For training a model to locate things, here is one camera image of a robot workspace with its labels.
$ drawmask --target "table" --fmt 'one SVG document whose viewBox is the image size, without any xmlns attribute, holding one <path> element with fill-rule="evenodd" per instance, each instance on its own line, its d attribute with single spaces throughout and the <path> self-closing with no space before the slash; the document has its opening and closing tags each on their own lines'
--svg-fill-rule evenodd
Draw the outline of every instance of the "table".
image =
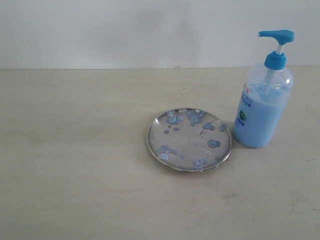
<svg viewBox="0 0 320 240">
<path fill-rule="evenodd" d="M 149 153 L 168 109 L 232 126 L 248 68 L 0 71 L 0 239 L 320 239 L 320 67 L 265 148 L 185 173 Z"/>
</svg>

